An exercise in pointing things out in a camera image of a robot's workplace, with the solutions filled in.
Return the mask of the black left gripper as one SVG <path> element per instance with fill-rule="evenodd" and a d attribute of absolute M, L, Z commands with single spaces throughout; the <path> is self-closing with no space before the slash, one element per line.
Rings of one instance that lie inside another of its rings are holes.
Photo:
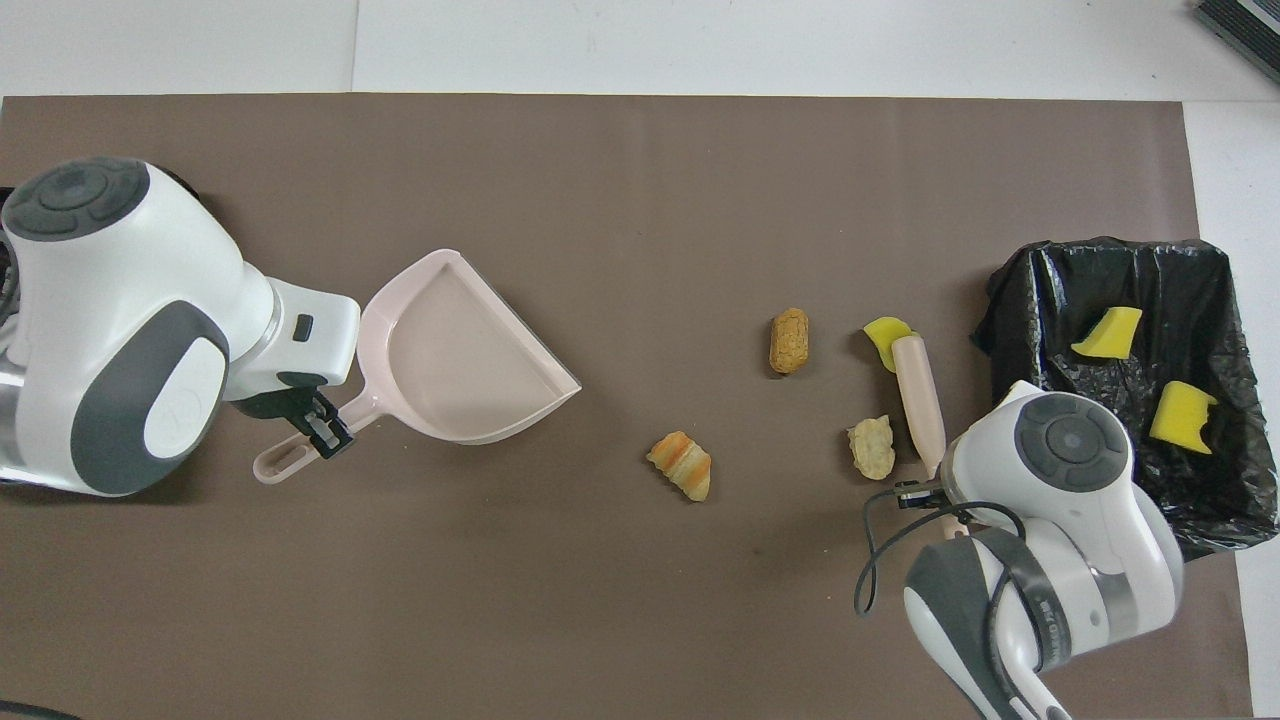
<path fill-rule="evenodd" d="M 317 454 L 325 460 L 344 452 L 355 442 L 335 406 L 323 393 L 317 393 L 317 387 L 323 386 L 323 375 L 279 372 L 276 379 L 285 384 L 284 389 L 233 400 L 230 405 L 252 419 L 285 419 L 296 427 L 300 423 L 308 424 L 317 430 Z"/>

